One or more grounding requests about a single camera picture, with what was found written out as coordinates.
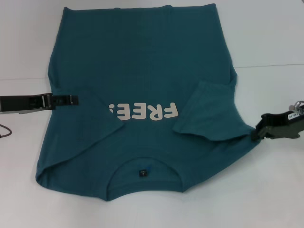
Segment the black cable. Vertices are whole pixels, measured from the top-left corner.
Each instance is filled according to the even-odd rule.
[[[11,131],[11,129],[10,129],[10,128],[8,128],[8,127],[6,127],[6,126],[4,126],[4,125],[2,125],[2,124],[0,124],[0,127],[3,127],[3,128],[5,128],[6,130],[8,130],[8,131],[9,131],[9,133],[8,133],[8,134],[5,134],[5,135],[0,135],[0,138],[8,137],[8,136],[10,136],[10,135],[12,134],[12,131]]]

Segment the teal t-shirt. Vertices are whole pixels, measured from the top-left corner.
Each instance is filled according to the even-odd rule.
[[[49,189],[184,192],[259,143],[234,105],[215,4],[64,8],[48,76],[53,94],[79,98],[49,121],[36,174]]]

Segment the clothing label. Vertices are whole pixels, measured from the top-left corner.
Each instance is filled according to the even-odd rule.
[[[147,177],[148,176],[147,170],[140,170],[139,171],[139,176],[140,177]]]
[[[291,114],[288,115],[288,120],[295,119],[295,118],[297,118],[299,116],[300,116],[299,113],[291,113]]]

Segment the white background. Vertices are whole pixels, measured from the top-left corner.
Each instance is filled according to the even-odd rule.
[[[50,92],[48,61],[62,10],[216,3],[238,73],[236,105],[255,126],[304,100],[301,0],[0,0],[0,95]],[[49,111],[0,116],[0,228],[302,228],[304,133],[264,140],[185,193],[147,191],[111,202],[35,182]]]

